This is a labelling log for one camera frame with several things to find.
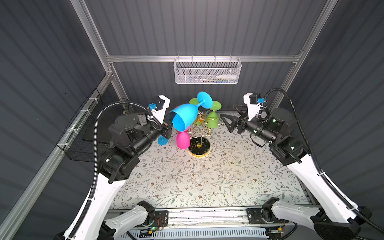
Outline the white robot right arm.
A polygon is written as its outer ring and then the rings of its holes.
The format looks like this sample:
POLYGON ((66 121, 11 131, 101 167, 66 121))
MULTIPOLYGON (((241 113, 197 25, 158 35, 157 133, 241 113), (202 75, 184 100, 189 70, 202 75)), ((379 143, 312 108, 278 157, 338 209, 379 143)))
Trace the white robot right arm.
POLYGON ((315 231, 323 240, 361 240, 359 235, 363 217, 370 218, 371 211, 359 207, 350 199, 342 201, 345 195, 328 178, 325 172, 316 167, 313 155, 302 142, 290 136, 297 122, 288 110, 272 110, 266 120, 249 118, 247 112, 241 112, 243 106, 234 106, 240 116, 221 114, 220 117, 231 133, 245 131, 251 137, 258 137, 269 144, 273 156, 286 166, 304 183, 319 202, 319 207, 300 207, 290 204, 282 198, 272 197, 267 200, 258 213, 249 217, 261 218, 271 224, 278 220, 293 222, 315 231))

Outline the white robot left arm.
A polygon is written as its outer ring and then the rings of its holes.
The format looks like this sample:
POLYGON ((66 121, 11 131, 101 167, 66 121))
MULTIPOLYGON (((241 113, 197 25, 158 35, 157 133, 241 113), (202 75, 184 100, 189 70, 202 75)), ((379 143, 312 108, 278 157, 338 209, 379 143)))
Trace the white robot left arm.
POLYGON ((155 207, 146 201, 139 202, 130 211, 106 219, 109 207, 118 191, 128 182, 134 168, 159 137, 169 139, 172 135, 173 113, 165 115, 161 131, 150 123, 142 126, 136 114, 124 114, 109 126, 113 136, 112 147, 98 158, 98 181, 91 205, 85 215, 79 212, 73 223, 56 240, 116 240, 139 225, 150 225, 155 218, 155 207))

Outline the blue wine glass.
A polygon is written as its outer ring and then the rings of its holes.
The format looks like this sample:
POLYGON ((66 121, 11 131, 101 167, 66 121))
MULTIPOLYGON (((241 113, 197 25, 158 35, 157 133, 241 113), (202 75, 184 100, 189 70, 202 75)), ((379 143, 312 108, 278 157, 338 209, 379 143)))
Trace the blue wine glass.
POLYGON ((183 104, 171 110, 175 116, 172 120, 174 128, 179 132, 184 132, 192 125, 197 118, 199 107, 210 109, 213 106, 212 97, 206 92, 199 92, 197 104, 183 104))
POLYGON ((168 142, 169 142, 169 140, 168 140, 166 137, 164 137, 164 136, 162 136, 162 135, 160 135, 160 136, 158 137, 158 144, 159 144, 160 146, 165 146, 168 142))

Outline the blue wine glass front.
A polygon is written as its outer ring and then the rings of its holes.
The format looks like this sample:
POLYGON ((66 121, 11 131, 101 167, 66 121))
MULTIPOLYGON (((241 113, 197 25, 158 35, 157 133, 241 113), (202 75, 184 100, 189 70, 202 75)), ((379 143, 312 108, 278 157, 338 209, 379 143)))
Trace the blue wine glass front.
POLYGON ((160 146, 165 146, 168 142, 169 142, 169 140, 168 140, 166 137, 164 137, 164 136, 162 136, 162 135, 160 135, 160 136, 158 137, 158 144, 159 144, 160 146))

